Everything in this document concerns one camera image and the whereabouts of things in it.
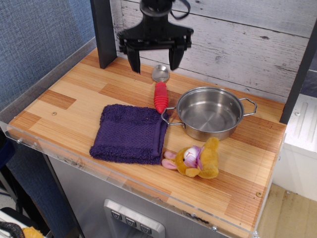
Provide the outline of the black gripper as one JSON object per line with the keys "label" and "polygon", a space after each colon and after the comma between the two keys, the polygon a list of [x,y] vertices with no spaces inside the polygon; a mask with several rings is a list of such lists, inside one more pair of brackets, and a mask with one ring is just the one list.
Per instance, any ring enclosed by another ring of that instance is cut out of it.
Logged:
{"label": "black gripper", "polygon": [[172,12],[164,16],[143,14],[142,21],[117,33],[119,50],[127,54],[131,69],[140,74],[141,63],[139,51],[169,49],[170,70],[179,68],[184,51],[191,47],[192,28],[175,25],[168,21],[168,16],[176,20],[187,17],[189,13],[175,16]]}

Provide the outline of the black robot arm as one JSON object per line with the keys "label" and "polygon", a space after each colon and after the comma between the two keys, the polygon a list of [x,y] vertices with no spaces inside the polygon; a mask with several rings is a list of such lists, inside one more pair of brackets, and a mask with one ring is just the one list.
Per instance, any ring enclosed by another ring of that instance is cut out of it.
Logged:
{"label": "black robot arm", "polygon": [[191,47],[194,30],[168,21],[168,15],[173,15],[172,5],[172,0],[140,1],[142,21],[117,34],[119,50],[127,55],[134,72],[141,72],[140,51],[168,49],[169,66],[175,70],[184,52]]}

